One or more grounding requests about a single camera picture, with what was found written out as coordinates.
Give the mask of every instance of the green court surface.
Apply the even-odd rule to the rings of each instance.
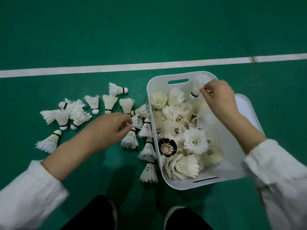
[[[0,70],[112,65],[307,53],[306,0],[0,0]],[[108,93],[108,82],[129,88],[120,98],[148,102],[155,76],[209,71],[246,95],[264,133],[299,161],[303,150],[307,62],[281,61],[106,73],[0,79],[2,131],[0,189],[31,160],[48,154],[35,143],[58,125],[46,125],[42,110],[65,97]],[[121,111],[119,103],[114,111]],[[63,132],[59,143],[79,130]],[[250,178],[177,191],[163,181],[139,181],[144,147],[120,144],[98,153],[64,182],[69,198],[42,230],[59,229],[91,199],[104,194],[119,206],[118,229],[162,229],[173,205],[189,207],[215,230],[269,229]]]

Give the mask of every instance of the storage box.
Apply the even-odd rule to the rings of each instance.
[[[185,98],[186,98],[185,101],[188,102],[191,101],[190,93],[192,91],[193,79],[196,74],[206,74],[212,77],[213,79],[216,78],[216,76],[214,76],[212,73],[205,71],[154,77],[148,82],[147,85],[149,103],[150,103],[149,95],[151,95],[152,93],[156,91],[161,91],[168,94],[172,88],[181,89],[185,93]],[[188,81],[184,83],[168,84],[169,81],[182,80],[182,79],[188,79]],[[202,95],[200,95],[198,99],[205,101]],[[244,95],[236,94],[236,102],[239,112],[242,115],[246,116],[247,119],[256,128],[259,129],[259,131],[263,132],[248,98],[245,97]],[[152,111],[155,110],[155,107],[150,104],[149,110],[150,110],[150,118],[152,120],[151,126],[154,135],[153,139],[157,152],[159,168],[162,171],[162,176],[165,182],[169,186],[171,186],[174,189],[185,190],[215,182],[233,180],[247,176],[247,174],[245,173],[244,169],[241,166],[241,162],[243,161],[245,156],[242,149],[240,148],[234,136],[223,126],[223,124],[220,121],[216,121],[216,123],[213,125],[213,130],[214,132],[216,132],[215,135],[219,139],[219,142],[221,142],[220,146],[223,148],[225,152],[223,161],[217,166],[212,166],[205,171],[201,171],[196,178],[188,178],[185,180],[176,180],[176,181],[172,178],[169,178],[167,173],[161,168],[161,163],[160,163],[161,155],[158,150],[158,141],[156,137],[155,125],[152,115]]]

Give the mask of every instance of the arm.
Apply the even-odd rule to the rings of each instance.
[[[213,80],[200,91],[247,155],[248,173],[261,193],[272,228],[305,229],[307,168],[238,112],[234,92],[225,81]]]
[[[132,123],[127,114],[100,116],[42,162],[32,161],[0,191],[0,229],[39,228],[69,195],[61,181],[91,155],[121,140],[132,128],[127,123]]]

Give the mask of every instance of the white sleeve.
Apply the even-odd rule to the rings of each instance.
[[[307,167],[274,140],[245,158],[259,188],[272,229],[307,229]]]
[[[0,191],[0,229],[39,228],[68,195],[40,161],[32,161],[25,172]]]

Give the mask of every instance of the leg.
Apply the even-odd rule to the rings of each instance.
[[[213,230],[198,214],[181,206],[172,207],[165,217],[164,230]]]
[[[73,217],[61,230],[69,229],[116,229],[117,211],[114,203],[103,195],[96,196]]]

